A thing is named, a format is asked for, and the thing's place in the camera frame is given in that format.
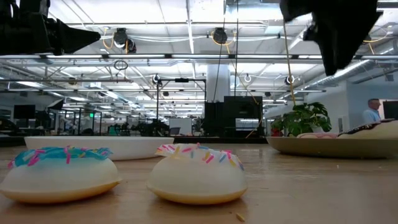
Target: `blue frosting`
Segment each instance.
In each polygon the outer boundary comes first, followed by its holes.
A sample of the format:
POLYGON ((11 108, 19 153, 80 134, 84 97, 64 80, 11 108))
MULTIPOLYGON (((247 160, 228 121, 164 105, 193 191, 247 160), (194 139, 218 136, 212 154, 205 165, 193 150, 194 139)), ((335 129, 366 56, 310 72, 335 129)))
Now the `blue frosting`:
POLYGON ((112 152, 108 148, 99 149, 84 149, 79 147, 70 147, 65 153, 65 148, 62 147, 44 147, 42 149, 30 149, 21 152, 11 163, 12 167, 19 167, 28 165, 32 159, 39 159, 40 162, 44 159, 65 159, 67 158, 94 158, 97 160, 105 160, 112 152))

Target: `donut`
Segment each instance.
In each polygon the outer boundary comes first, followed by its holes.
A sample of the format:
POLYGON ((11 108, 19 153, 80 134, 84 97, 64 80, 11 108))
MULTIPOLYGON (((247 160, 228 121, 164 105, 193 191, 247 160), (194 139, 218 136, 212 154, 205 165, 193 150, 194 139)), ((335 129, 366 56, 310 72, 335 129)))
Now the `donut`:
POLYGON ((338 134, 335 133, 303 133, 299 134, 298 138, 320 138, 320 139, 335 139, 338 134))
POLYGON ((160 198, 191 205, 211 205, 240 198, 248 186, 244 167, 231 151, 195 144, 163 145, 165 156, 150 173, 147 187, 160 198))
POLYGON ((21 152, 0 184, 5 197, 25 203, 62 203, 92 197, 119 184, 108 148, 45 147, 21 152))
POLYGON ((384 119, 338 135, 339 139, 398 139, 398 120, 384 119))

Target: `white bowl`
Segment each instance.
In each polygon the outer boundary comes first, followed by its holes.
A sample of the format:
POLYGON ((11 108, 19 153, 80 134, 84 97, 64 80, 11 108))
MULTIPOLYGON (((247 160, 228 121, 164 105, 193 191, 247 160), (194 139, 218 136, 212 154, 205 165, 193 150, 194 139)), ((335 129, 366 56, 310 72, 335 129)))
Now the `white bowl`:
POLYGON ((35 136, 25 137, 28 149, 42 147, 87 147, 109 148, 113 161, 155 157, 156 150, 163 144, 173 144, 174 138, 161 137, 118 137, 118 136, 35 136))

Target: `crumb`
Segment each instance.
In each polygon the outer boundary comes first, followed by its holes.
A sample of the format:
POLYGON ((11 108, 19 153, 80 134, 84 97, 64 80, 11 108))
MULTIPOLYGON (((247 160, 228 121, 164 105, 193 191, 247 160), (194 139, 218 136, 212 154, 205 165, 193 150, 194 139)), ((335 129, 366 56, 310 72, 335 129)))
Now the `crumb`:
POLYGON ((241 221, 244 222, 244 217, 242 215, 240 215, 239 213, 236 214, 236 218, 241 221))

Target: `pink donut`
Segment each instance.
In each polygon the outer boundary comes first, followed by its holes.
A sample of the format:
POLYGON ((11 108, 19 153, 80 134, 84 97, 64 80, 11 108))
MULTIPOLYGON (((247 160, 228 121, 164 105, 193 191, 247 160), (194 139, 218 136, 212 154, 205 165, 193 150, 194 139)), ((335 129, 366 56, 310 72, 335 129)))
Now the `pink donut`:
POLYGON ((320 139, 335 139, 338 134, 335 133, 303 133, 299 134, 298 138, 320 138, 320 139))

